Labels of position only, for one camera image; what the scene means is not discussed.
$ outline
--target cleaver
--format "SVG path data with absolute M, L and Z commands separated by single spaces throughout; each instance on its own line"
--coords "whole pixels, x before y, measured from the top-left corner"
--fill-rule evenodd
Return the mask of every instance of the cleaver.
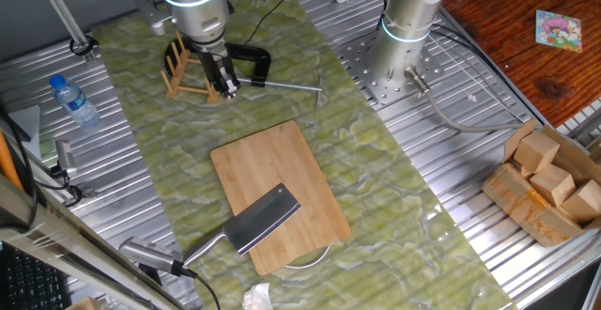
M 184 257 L 184 268 L 206 254 L 221 239 L 228 239 L 239 255 L 246 254 L 301 208 L 283 183 L 236 215 L 206 240 L 201 240 Z

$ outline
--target cardboard box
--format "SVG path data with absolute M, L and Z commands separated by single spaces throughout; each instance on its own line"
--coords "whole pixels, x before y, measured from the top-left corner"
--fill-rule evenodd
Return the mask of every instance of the cardboard box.
M 534 127 L 534 120 L 528 121 L 505 142 L 503 165 L 485 181 L 482 190 L 539 243 L 553 246 L 588 229 L 601 227 L 601 217 L 580 226 L 547 202 L 511 164 L 507 163 L 514 156 L 519 141 L 530 135 Z M 601 167 L 595 165 L 586 154 L 552 128 L 545 126 L 543 133 L 560 145 L 552 163 L 570 173 L 577 187 L 591 179 L 601 184 Z
M 530 179 L 530 184 L 553 206 L 560 206 L 576 190 L 570 173 L 549 163 Z
M 525 179 L 530 179 L 534 173 L 528 169 L 526 169 L 523 165 L 519 164 L 514 159 L 509 159 L 509 163 L 521 174 L 521 176 Z
M 593 180 L 584 183 L 562 208 L 580 224 L 589 223 L 601 216 L 601 187 Z
M 514 160 L 534 174 L 553 161 L 560 145 L 541 132 L 533 132 L 519 140 Z

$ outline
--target water bottle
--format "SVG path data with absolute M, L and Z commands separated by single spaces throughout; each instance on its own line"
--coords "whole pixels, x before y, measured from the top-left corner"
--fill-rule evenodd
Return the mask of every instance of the water bottle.
M 100 117 L 96 107 L 86 99 L 77 84 L 67 82 L 62 75 L 56 74 L 50 78 L 50 86 L 53 88 L 54 98 L 69 112 L 75 123 L 84 128 L 92 128 L 98 124 Z

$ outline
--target wooden table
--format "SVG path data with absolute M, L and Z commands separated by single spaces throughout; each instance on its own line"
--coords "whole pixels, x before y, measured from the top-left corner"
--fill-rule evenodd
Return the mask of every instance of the wooden table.
M 601 97 L 601 0 L 444 0 L 555 127 Z M 582 21 L 583 53 L 535 42 L 537 9 Z

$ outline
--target green marble mat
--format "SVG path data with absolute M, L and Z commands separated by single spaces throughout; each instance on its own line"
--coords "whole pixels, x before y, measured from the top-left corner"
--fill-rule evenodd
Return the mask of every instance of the green marble mat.
M 234 0 L 227 39 L 246 40 L 276 3 Z M 271 53 L 271 80 L 317 85 L 321 69 L 319 109 L 310 92 L 249 86 L 215 106 L 194 93 L 168 99 L 160 70 L 174 28 L 156 37 L 139 13 L 100 27 L 94 37 L 182 250 L 232 217 L 209 152 L 290 119 L 352 227 L 322 263 L 265 277 L 248 256 L 220 243 L 193 269 L 223 309 L 240 309 L 243 293 L 265 282 L 275 309 L 513 307 L 297 2 L 270 15 L 251 45 Z M 237 67 L 250 70 L 246 63 Z M 187 85 L 203 86 L 203 79 L 200 67 L 188 67 Z M 196 289 L 214 309 L 207 291 Z

